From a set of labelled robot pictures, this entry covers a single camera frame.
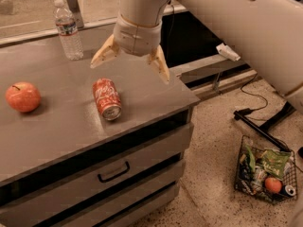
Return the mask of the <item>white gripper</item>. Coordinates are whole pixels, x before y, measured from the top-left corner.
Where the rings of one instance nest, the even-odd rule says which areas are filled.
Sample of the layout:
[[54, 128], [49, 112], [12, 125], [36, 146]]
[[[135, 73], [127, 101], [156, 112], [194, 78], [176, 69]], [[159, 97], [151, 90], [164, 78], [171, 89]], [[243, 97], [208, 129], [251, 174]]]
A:
[[114, 35], [111, 35], [93, 56], [90, 67], [96, 68], [118, 56], [120, 49], [138, 57], [149, 54], [148, 65], [166, 84], [169, 83], [169, 68], [160, 46], [162, 24], [152, 27], [140, 26], [127, 21], [118, 14]]

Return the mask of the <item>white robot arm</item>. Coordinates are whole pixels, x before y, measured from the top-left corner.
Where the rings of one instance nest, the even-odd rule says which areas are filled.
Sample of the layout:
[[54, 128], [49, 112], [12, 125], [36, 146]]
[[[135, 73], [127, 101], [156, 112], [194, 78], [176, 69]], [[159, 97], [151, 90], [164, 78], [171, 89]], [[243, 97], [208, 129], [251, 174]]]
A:
[[[295, 0], [178, 0], [243, 61], [303, 113], [303, 6]], [[148, 64], [164, 82], [169, 69], [160, 46], [169, 0], [120, 0], [114, 34], [91, 60], [93, 68], [120, 51]]]

